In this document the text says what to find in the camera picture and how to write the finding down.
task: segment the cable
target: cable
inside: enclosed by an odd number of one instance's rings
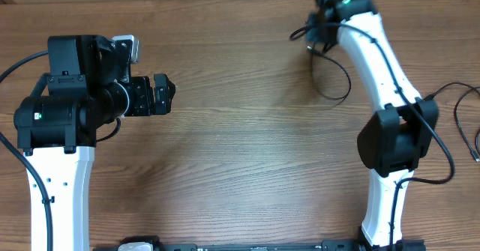
[[[470,154],[472,155],[473,159],[476,161],[476,162],[480,162],[480,151],[479,151],[479,135],[480,135],[480,130],[477,132],[477,135],[475,136],[475,148],[476,148],[476,151],[475,149],[473,149],[473,147],[470,145],[470,143],[468,142],[468,139],[467,137],[465,136],[465,133],[464,133],[464,130],[462,129],[462,126],[461,126],[461,123],[460,123],[460,120],[458,120],[458,106],[460,105],[460,102],[465,98],[465,96],[467,96],[468,94],[470,94],[471,92],[475,91],[478,96],[480,97],[480,87],[473,87],[471,85],[468,85],[466,83],[463,83],[463,82],[450,82],[444,86],[442,86],[440,89],[438,89],[437,91],[435,91],[434,93],[432,94],[429,94],[428,96],[426,96],[425,100],[432,100],[434,99],[438,94],[440,94],[441,92],[443,92],[443,90],[445,90],[447,87],[449,86],[452,86],[452,85],[462,85],[462,86],[466,86],[468,88],[470,88],[470,90],[468,90],[467,92],[465,92],[457,101],[457,103],[455,104],[455,108],[453,110],[453,116],[454,116],[454,119],[455,119],[455,123],[457,124],[457,128],[458,128],[458,132],[460,133],[463,141],[465,142],[465,145],[468,147],[468,149],[470,150]]]
[[[480,136],[480,129],[477,131],[477,134],[475,135],[475,149],[477,150],[477,153],[480,154],[479,136]]]
[[[416,181],[419,183],[424,183],[424,184],[445,184],[448,183],[455,175],[455,162],[453,160],[452,155],[450,154],[450,151],[447,149],[445,143],[441,140],[441,138],[438,136],[438,134],[435,132],[435,130],[432,129],[432,127],[426,122],[426,120],[420,115],[420,113],[415,109],[415,107],[411,104],[411,102],[408,101],[407,97],[405,97],[405,94],[402,91],[402,88],[398,84],[397,78],[395,77],[394,71],[392,69],[392,66],[390,65],[390,61],[385,54],[385,51],[383,51],[383,48],[378,44],[377,39],[373,38],[370,36],[367,32],[356,28],[351,25],[339,23],[339,22],[325,22],[319,25],[307,25],[304,26],[300,29],[297,29],[290,35],[290,40],[297,40],[301,36],[305,35],[308,31],[310,31],[312,28],[320,28],[320,27],[344,27],[348,28],[350,30],[356,31],[359,34],[365,36],[366,38],[370,39],[370,42],[375,44],[377,49],[380,51],[380,54],[383,57],[383,60],[385,61],[385,64],[388,68],[388,71],[390,73],[391,80],[394,83],[394,86],[397,89],[397,93],[400,95],[402,100],[405,102],[406,105],[412,110],[413,114],[417,117],[417,119],[427,128],[428,132],[432,135],[432,137],[435,139],[435,141],[438,143],[438,145],[441,147],[443,153],[447,157],[448,164],[450,166],[450,174],[448,175],[447,178],[444,178],[442,180],[428,180],[428,179],[423,179],[423,178],[405,178],[401,181],[398,181],[396,187],[395,187],[395,193],[394,193],[394,200],[393,204],[391,207],[391,219],[390,219],[390,250],[395,250],[395,245],[393,243],[393,231],[394,231],[394,223],[395,223],[395,211],[397,207],[397,200],[398,200],[398,192],[400,188],[402,187],[402,184],[407,182],[407,181]]]
[[[38,78],[37,84],[35,84],[35,87],[33,87],[33,90],[31,90],[30,97],[39,97],[42,95],[45,87],[47,86],[48,77],[50,77],[49,73],[43,73],[42,76]]]
[[[122,125],[122,122],[120,121],[120,118],[116,118],[115,120],[117,121],[117,125],[115,126],[115,129],[108,136],[105,136],[102,139],[97,139],[97,142],[102,142],[102,141],[111,139],[112,137],[114,137],[114,135],[116,135],[120,131],[120,126]]]
[[[8,68],[2,75],[0,75],[0,82],[2,82],[10,73],[16,70],[22,64],[25,64],[28,61],[31,61],[35,58],[47,55],[48,51],[43,51],[35,53],[18,63],[14,64]],[[52,209],[50,207],[50,197],[48,196],[47,189],[45,188],[42,178],[37,173],[35,168],[30,164],[30,162],[8,141],[8,139],[0,132],[0,140],[5,145],[5,147],[24,165],[24,167],[30,172],[31,176],[35,179],[40,194],[42,195],[42,203],[45,207],[45,220],[46,220],[46,250],[53,251],[53,222],[52,222]]]
[[[339,62],[337,62],[334,59],[329,58],[328,56],[325,55],[324,52],[328,52],[331,49],[331,47],[329,47],[329,45],[327,43],[325,43],[325,46],[323,47],[323,50],[322,50],[323,52],[319,52],[317,49],[315,49],[315,45],[316,44],[314,44],[313,46],[308,46],[307,47],[308,51],[310,52],[310,69],[311,69],[311,73],[312,73],[313,87],[315,88],[315,90],[318,94],[320,94],[322,97],[324,97],[328,100],[340,100],[340,102],[337,104],[337,105],[340,105],[342,102],[345,101],[345,99],[349,96],[349,94],[352,90],[352,80],[350,79],[350,75],[348,74],[345,67],[343,67]],[[348,91],[346,92],[345,95],[343,95],[341,97],[329,97],[326,94],[322,93],[322,91],[317,87],[317,85],[315,84],[315,78],[314,78],[314,56],[324,58],[325,60],[328,60],[328,61],[336,64],[345,73],[346,79],[348,79]]]
[[[466,146],[470,149],[470,154],[472,155],[473,159],[476,161],[476,162],[480,162],[480,157],[479,157],[479,153],[476,152],[472,146],[470,145],[470,143],[468,143],[468,139],[467,137],[465,136],[465,133],[464,131],[462,130],[462,126],[460,124],[460,121],[458,120],[458,113],[457,113],[457,110],[458,110],[458,106],[460,105],[460,102],[468,95],[470,94],[472,91],[477,91],[479,92],[480,87],[476,87],[474,89],[470,89],[468,90],[467,92],[465,92],[465,94],[463,94],[460,99],[457,101],[457,103],[455,104],[455,108],[453,109],[453,116],[455,118],[455,123],[457,124],[457,127],[458,127],[458,131],[460,132],[460,135],[462,136],[462,139],[463,141],[465,142]],[[475,137],[475,146],[476,148],[478,149],[479,148],[479,144],[478,144],[478,133],[477,133],[477,136]]]

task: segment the wooden table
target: wooden table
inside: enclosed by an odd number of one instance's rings
[[[375,0],[405,73],[423,95],[451,81],[480,85],[480,0]],[[129,235],[165,243],[248,244],[354,238],[367,207],[368,170],[356,137],[370,105],[351,61],[352,93],[341,106],[312,87],[303,41],[289,42],[312,0],[135,1],[0,6],[0,70],[47,48],[50,35],[135,34],[142,62],[133,75],[166,73],[178,86],[172,113],[128,118],[99,144],[90,184],[91,245]],[[13,113],[49,70],[47,58],[19,68],[0,86],[0,128],[13,142]],[[316,83],[342,94],[337,67],[317,60]],[[451,150],[455,179],[413,183],[405,238],[430,250],[478,250],[480,164],[462,142],[452,110],[466,89],[438,96],[438,133]],[[480,102],[460,118],[469,139]],[[102,127],[99,137],[113,126]],[[0,250],[29,250],[25,169],[0,147]],[[443,178],[433,145],[416,175]]]

